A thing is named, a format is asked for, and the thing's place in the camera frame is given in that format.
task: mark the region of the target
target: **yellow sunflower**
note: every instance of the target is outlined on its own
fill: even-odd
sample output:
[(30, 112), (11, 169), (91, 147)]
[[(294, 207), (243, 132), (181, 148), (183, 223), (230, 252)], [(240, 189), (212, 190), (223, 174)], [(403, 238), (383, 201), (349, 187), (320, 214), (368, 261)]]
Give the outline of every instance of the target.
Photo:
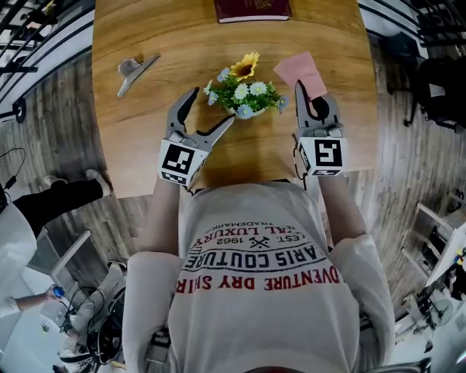
[(249, 76), (254, 76), (254, 68), (257, 66), (257, 61), (259, 61), (259, 54), (252, 52), (245, 57), (240, 62), (236, 62), (236, 65), (232, 66), (230, 75), (235, 76), (238, 80), (246, 79)]

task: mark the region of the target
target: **metal bracket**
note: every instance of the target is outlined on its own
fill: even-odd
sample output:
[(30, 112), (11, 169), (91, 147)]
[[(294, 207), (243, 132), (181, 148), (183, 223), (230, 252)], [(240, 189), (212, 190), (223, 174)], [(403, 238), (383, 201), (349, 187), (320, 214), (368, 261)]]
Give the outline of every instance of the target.
[(134, 58), (124, 59), (118, 66), (118, 72), (123, 75), (125, 80), (118, 91), (118, 97), (123, 97), (127, 90), (131, 88), (133, 83), (142, 73), (160, 57), (159, 54), (151, 56), (148, 60), (142, 63), (137, 63)]

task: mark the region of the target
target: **shoe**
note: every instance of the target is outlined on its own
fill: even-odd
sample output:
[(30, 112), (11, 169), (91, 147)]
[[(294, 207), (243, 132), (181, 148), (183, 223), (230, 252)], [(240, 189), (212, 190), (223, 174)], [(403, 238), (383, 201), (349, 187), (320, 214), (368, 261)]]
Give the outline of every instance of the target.
[(58, 177), (53, 176), (53, 175), (44, 176), (44, 183), (46, 185), (48, 185), (49, 187), (51, 187), (52, 184), (56, 183), (57, 181), (62, 181), (65, 184), (68, 183), (68, 180), (66, 180), (65, 178), (58, 178)]
[(113, 264), (119, 265), (119, 268), (122, 270), (123, 273), (126, 273), (128, 271), (127, 264), (119, 260), (109, 260), (107, 263), (107, 267), (110, 268)]
[(100, 186), (102, 187), (102, 192), (103, 192), (103, 197), (107, 197), (111, 193), (110, 186), (108, 183), (105, 181), (103, 176), (96, 170), (90, 168), (89, 170), (86, 171), (86, 177), (87, 180), (96, 180)]

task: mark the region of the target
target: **floor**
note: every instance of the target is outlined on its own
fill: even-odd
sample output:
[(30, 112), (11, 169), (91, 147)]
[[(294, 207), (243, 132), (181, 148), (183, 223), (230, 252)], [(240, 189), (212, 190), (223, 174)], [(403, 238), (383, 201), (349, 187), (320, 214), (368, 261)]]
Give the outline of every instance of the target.
[[(465, 136), (425, 122), (420, 112), (411, 128), (404, 127), (410, 96), (387, 94), (387, 76), (398, 78), (398, 69), (382, 54), (376, 39), (371, 39), (371, 49), (379, 97), (379, 167), (349, 174), (349, 185), (377, 243), (395, 312), (401, 314), (402, 298), (422, 288), (422, 279), (400, 252), (403, 233), (419, 201), (435, 210), (448, 191), (466, 190), (466, 162), (461, 162), (466, 157)], [(1, 153), (13, 146), (28, 152), (19, 188), (43, 190), (42, 177), (53, 171), (73, 181), (86, 168), (105, 170), (95, 123), (90, 54), (55, 72), (26, 101), (26, 121), (0, 127)], [(15, 173), (19, 161), (17, 155), (0, 160), (0, 182)], [(134, 253), (133, 241), (148, 203), (149, 196), (105, 197), (49, 224), (52, 241), (61, 251), (84, 229), (91, 229), (92, 245), (79, 251), (68, 266), (80, 283), (95, 284), (103, 277), (107, 260)], [(415, 243), (406, 242), (415, 249)]]

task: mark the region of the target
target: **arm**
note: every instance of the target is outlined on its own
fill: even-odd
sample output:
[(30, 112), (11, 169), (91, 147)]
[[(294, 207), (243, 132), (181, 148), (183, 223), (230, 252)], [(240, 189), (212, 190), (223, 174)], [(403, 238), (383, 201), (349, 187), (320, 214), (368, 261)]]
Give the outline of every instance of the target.
[(149, 342), (167, 324), (182, 266), (166, 253), (137, 253), (128, 261), (122, 345), (129, 372), (146, 371)]
[(146, 223), (138, 238), (139, 251), (156, 251), (178, 256), (178, 213), (180, 186), (157, 178)]
[(320, 177), (320, 190), (327, 210), (333, 244), (367, 233), (366, 224), (342, 176)]
[(19, 311), (26, 311), (29, 308), (41, 305), (48, 300), (57, 300), (57, 297), (53, 295), (53, 286), (51, 286), (45, 293), (15, 299)]
[(343, 276), (360, 312), (373, 325), (361, 331), (356, 371), (386, 364), (395, 345), (395, 315), (382, 263), (342, 177), (319, 178), (334, 249), (330, 260)]

